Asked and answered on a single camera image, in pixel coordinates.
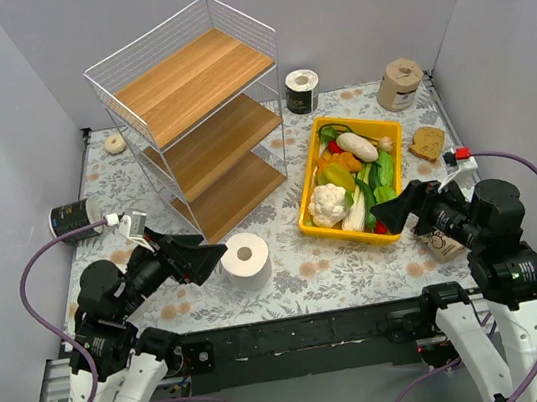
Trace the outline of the brown printed paper roll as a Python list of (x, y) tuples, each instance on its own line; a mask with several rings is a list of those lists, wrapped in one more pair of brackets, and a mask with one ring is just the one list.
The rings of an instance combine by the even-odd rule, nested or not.
[(433, 257), (442, 264), (457, 259), (467, 251), (464, 246), (440, 230), (419, 236), (419, 239), (428, 247)]

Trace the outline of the white paper towel roll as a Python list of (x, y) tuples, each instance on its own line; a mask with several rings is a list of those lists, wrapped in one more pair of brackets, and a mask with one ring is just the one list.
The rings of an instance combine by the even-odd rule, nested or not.
[(272, 276), (269, 248), (263, 238), (252, 233), (231, 236), (221, 265), (229, 281), (241, 290), (258, 290)]

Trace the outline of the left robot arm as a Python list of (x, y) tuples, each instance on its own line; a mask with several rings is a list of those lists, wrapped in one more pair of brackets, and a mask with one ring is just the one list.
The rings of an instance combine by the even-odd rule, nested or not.
[(210, 342), (138, 330), (130, 317), (167, 280), (202, 285), (226, 250), (199, 235), (146, 229), (125, 268), (109, 260), (88, 265), (79, 280), (68, 402), (150, 402), (164, 378), (188, 381), (213, 370)]

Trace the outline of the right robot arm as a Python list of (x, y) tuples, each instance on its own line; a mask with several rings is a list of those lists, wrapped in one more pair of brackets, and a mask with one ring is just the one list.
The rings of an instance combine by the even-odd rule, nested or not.
[(415, 215), (417, 235), (439, 230), (468, 249), (470, 274), (503, 347), (493, 345), (457, 283), (423, 289), (420, 323), (430, 334), (448, 337), (483, 402), (537, 402), (537, 253), (521, 236), (525, 209), (519, 190), (487, 179), (465, 199), (455, 182), (413, 180), (371, 213), (393, 234)]

